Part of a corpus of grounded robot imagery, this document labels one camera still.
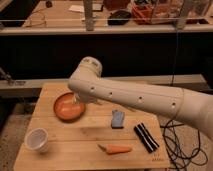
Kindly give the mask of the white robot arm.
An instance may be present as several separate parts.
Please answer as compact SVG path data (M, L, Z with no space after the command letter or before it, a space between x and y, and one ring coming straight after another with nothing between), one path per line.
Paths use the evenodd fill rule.
M102 64L81 60L69 78L69 88L89 96L170 117L197 128L213 141L213 95L179 87L137 84L101 78Z

